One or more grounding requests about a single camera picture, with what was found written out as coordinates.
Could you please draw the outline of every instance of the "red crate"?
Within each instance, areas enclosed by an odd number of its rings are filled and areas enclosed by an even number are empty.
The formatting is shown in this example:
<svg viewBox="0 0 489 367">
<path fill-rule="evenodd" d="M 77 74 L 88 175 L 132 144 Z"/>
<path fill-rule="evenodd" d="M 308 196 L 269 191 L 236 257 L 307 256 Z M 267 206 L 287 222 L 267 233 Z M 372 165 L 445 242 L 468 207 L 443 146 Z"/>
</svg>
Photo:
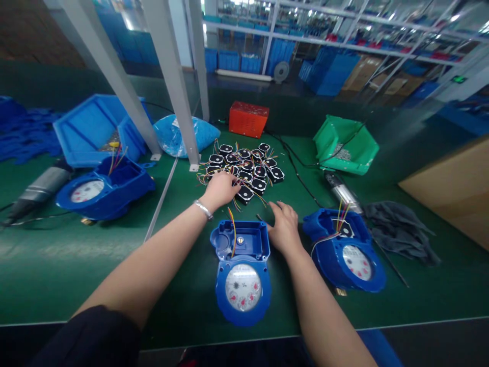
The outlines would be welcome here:
<svg viewBox="0 0 489 367">
<path fill-rule="evenodd" d="M 229 131 L 259 139 L 269 113 L 267 107 L 235 101 L 229 111 Z"/>
</svg>

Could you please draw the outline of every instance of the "meter dial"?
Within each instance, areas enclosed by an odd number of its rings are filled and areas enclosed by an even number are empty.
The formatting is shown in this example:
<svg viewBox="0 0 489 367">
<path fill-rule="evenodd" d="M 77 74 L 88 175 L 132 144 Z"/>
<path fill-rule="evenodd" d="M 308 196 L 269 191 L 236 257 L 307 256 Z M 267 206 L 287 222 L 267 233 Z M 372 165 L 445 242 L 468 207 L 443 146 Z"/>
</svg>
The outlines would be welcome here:
<svg viewBox="0 0 489 367">
<path fill-rule="evenodd" d="M 88 201 L 100 194 L 104 183 L 101 180 L 88 181 L 81 184 L 71 194 L 71 201 L 75 203 Z"/>
<path fill-rule="evenodd" d="M 226 278 L 226 297 L 233 308 L 249 311 L 261 298 L 261 280 L 247 264 L 235 265 Z"/>
<path fill-rule="evenodd" d="M 343 259 L 357 278 L 370 280 L 372 277 L 372 266 L 369 259 L 357 247 L 352 245 L 343 247 Z"/>
</svg>

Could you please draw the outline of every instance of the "blue water meter housing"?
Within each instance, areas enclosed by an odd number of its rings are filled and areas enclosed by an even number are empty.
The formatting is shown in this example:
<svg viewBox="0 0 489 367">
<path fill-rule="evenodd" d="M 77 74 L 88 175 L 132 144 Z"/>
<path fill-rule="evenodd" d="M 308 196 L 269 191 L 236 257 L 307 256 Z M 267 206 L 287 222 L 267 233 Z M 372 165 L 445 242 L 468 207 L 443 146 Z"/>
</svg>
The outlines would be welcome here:
<svg viewBox="0 0 489 367">
<path fill-rule="evenodd" d="M 238 327 L 260 321 L 270 305 L 271 284 L 266 261 L 270 256 L 264 222 L 222 221 L 210 235 L 219 258 L 215 294 L 224 317 Z"/>
<path fill-rule="evenodd" d="M 303 231 L 317 243 L 311 254 L 318 270 L 340 289 L 380 292 L 386 285 L 384 268 L 372 247 L 362 217 L 348 212 L 343 222 L 337 210 L 320 209 L 304 217 Z M 340 233 L 323 242 L 321 239 Z"/>
<path fill-rule="evenodd" d="M 56 204 L 92 221 L 107 221 L 126 214 L 129 203 L 155 189 L 144 168 L 126 157 L 109 174 L 112 157 L 89 174 L 72 180 L 57 195 Z"/>
</svg>

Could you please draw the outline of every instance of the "green plastic bin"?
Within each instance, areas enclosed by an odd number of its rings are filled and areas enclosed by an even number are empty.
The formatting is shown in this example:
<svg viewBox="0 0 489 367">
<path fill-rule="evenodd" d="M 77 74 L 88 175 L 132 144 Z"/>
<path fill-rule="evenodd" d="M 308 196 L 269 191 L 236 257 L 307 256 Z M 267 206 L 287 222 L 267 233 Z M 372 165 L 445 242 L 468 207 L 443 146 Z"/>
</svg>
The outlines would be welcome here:
<svg viewBox="0 0 489 367">
<path fill-rule="evenodd" d="M 336 116 L 326 116 L 326 121 L 314 136 L 313 140 L 317 147 L 319 162 L 331 157 L 336 145 L 344 144 L 357 131 L 362 124 L 358 121 L 347 120 Z M 366 127 L 363 127 L 358 134 L 345 146 L 350 152 L 350 161 L 333 157 L 320 165 L 323 169 L 332 169 L 364 175 L 370 168 L 375 155 L 378 152 L 378 144 L 370 135 Z"/>
</svg>

